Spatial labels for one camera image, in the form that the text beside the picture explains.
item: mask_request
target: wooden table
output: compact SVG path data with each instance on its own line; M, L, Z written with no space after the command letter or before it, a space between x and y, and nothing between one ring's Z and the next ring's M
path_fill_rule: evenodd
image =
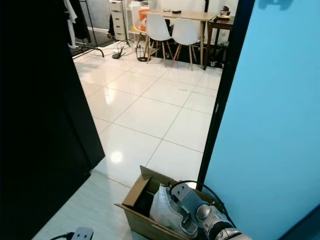
M207 23L208 41L207 41L207 44L206 44L206 53L205 53L203 70L206 70L206 68L207 68L208 59L209 59L209 55L210 55L212 29L217 29L216 30L216 35L215 35L215 41L214 41L214 52L213 52L213 55L215 55L216 47L217 47L217 44L218 44L218 38L219 38L220 29L230 30L230 33L229 33L229 38L230 38L231 30L232 30L232 28L234 26L234 21L235 21L235 17L234 16L231 16L228 19L218 18L216 16L214 18L214 20L209 21Z
M209 23L210 20L213 20L217 16L217 13L211 12L199 12L199 11L182 11L180 14L174 14L171 11L164 11L163 9L152 9L147 13L161 14L164 18L168 19L191 19L201 22L200 29L200 64L203 66L204 59L204 33L206 23Z

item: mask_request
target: black cable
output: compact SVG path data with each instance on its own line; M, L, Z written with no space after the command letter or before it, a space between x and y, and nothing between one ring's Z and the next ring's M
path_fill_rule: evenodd
M175 188L176 186L178 186L179 184L185 184L185 183L196 183L196 184L199 184L201 185L202 187L206 188L210 193L212 193L212 195L219 201L219 206L217 206L217 208L225 214L226 218L229 220L229 222L234 226L236 227L236 225L234 224L234 222L231 220L229 214L228 214L228 211L225 207L225 204L221 201L221 199L218 197L218 195L212 191L207 185L201 183L201 182L198 182L198 181L194 181L194 180L184 180L184 181L179 181L175 184L173 184L170 189L169 189L169 194L170 196L172 195L172 189Z
M72 237L74 236L74 234L75 234L74 232L68 232L67 234L55 236L54 238L51 238L50 240L63 239L63 238L65 238L66 240L71 240Z

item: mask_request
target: power strip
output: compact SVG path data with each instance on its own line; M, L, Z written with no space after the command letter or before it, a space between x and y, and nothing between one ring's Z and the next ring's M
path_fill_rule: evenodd
M78 227L71 240L91 240L94 230L89 227Z

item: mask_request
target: cardboard box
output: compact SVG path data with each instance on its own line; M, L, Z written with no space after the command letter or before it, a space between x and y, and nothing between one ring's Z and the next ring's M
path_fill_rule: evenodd
M122 204L115 204L124 209L131 230L152 240L189 240L188 237L149 218L153 195L159 190L160 184L173 185L177 181L144 166L140 166L140 170L141 176L136 180ZM205 193L199 191L196 193L207 202L213 200Z

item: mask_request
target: orange object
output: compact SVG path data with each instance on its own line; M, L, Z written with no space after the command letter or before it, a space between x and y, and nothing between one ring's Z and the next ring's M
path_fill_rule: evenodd
M147 26L147 12L149 12L150 9L140 9L139 10L139 18L140 18L140 30L146 31Z

